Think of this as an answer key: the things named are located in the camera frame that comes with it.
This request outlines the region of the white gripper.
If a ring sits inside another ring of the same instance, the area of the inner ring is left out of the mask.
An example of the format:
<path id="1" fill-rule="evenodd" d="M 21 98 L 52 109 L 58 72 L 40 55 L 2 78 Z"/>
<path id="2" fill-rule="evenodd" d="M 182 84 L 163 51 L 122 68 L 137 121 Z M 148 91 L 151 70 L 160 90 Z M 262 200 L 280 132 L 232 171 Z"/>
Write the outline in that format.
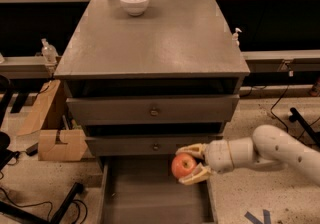
<path id="1" fill-rule="evenodd" d="M 225 140 L 212 141 L 207 146 L 202 143 L 183 146 L 176 151 L 176 154 L 182 153 L 197 159 L 205 159 L 209 166 L 199 163 L 190 174 L 178 179 L 183 185 L 193 185 L 208 180 L 212 174 L 211 169 L 217 173 L 226 173 L 231 170 L 229 146 Z"/>

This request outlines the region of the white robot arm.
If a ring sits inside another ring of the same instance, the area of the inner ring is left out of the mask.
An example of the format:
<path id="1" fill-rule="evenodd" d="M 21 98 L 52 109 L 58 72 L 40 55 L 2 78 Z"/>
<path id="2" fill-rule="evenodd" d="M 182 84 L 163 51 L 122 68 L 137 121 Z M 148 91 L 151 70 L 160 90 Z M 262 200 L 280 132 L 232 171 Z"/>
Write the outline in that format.
<path id="1" fill-rule="evenodd" d="M 257 127 L 251 137 L 236 140 L 214 140 L 181 147 L 176 154 L 187 153 L 204 161 L 178 181 L 192 185 L 216 172 L 232 172 L 237 168 L 271 171 L 291 166 L 304 177 L 320 185 L 320 153 L 272 125 Z"/>

